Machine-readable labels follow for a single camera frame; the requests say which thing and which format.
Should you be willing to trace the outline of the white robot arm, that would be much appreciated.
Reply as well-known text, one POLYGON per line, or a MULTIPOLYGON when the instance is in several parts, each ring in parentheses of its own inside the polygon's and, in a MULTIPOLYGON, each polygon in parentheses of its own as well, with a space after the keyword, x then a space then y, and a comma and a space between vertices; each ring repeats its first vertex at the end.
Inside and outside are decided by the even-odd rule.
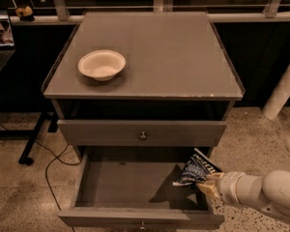
POLYGON ((275 170, 264 176, 231 171, 208 175, 197 185, 209 198, 225 205, 248 207, 290 225, 290 172, 275 170))

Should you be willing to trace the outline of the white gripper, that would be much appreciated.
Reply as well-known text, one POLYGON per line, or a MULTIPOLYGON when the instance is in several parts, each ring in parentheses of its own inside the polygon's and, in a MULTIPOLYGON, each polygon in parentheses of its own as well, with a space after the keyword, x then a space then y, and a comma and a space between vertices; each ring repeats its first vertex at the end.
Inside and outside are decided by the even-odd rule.
POLYGON ((205 182, 199 183, 197 186, 209 198, 221 199, 226 205, 242 208, 243 205, 237 196, 237 183, 243 176, 245 176, 244 172, 236 171, 225 174, 223 172, 208 174, 206 179, 217 183, 205 182))

